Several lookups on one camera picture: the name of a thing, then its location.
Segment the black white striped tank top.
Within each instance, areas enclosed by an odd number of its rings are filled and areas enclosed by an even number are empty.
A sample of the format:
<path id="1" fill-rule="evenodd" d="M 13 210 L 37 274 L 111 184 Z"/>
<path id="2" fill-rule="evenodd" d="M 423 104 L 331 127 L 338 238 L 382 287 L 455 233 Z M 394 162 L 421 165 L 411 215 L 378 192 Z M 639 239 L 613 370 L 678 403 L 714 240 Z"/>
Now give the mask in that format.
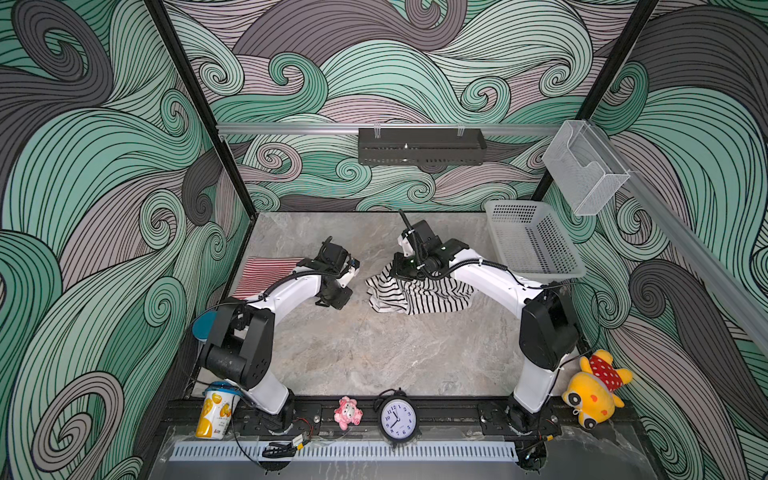
<path id="1" fill-rule="evenodd" d="M 365 284 L 369 305 L 378 313 L 405 315 L 451 313 L 469 308 L 475 290 L 453 278 L 439 281 L 402 280 L 391 275 L 392 265 L 369 277 Z"/>

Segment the red white striped tank top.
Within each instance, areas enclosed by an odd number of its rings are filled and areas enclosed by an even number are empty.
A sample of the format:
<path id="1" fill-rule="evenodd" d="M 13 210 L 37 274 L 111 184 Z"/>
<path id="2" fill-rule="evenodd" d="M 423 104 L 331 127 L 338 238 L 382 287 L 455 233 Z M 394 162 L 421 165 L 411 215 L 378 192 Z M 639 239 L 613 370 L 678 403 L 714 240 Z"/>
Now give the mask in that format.
<path id="1" fill-rule="evenodd" d="M 276 281 L 291 274 L 302 260 L 302 257 L 249 257 L 245 262 L 242 277 L 231 296 L 243 300 L 260 294 Z"/>

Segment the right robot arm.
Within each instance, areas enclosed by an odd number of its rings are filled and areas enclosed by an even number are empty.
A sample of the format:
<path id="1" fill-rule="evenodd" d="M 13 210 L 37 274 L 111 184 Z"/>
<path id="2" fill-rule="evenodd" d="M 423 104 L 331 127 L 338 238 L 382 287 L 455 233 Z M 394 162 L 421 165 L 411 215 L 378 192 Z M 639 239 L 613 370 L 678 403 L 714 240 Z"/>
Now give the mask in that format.
<path id="1" fill-rule="evenodd" d="M 524 279 L 472 249 L 462 250 L 452 259 L 431 255 L 418 260 L 415 255 L 398 252 L 392 273 L 402 280 L 450 277 L 495 300 L 520 320 L 518 345 L 524 362 L 508 399 L 508 416 L 514 430 L 532 431 L 554 391 L 562 365 L 579 339 L 576 315 L 565 286 Z"/>

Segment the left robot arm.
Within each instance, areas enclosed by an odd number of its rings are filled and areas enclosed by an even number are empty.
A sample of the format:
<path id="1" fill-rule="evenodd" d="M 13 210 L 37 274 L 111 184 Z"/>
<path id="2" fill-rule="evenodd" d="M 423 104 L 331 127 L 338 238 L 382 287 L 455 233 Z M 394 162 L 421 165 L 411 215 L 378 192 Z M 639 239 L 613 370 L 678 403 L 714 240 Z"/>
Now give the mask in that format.
<path id="1" fill-rule="evenodd" d="M 359 270 L 360 261 L 352 257 L 336 263 L 303 259 L 257 295 L 225 302 L 216 309 L 198 365 L 238 387 L 258 410 L 282 416 L 291 391 L 271 371 L 276 326 L 309 299 L 342 309 Z"/>

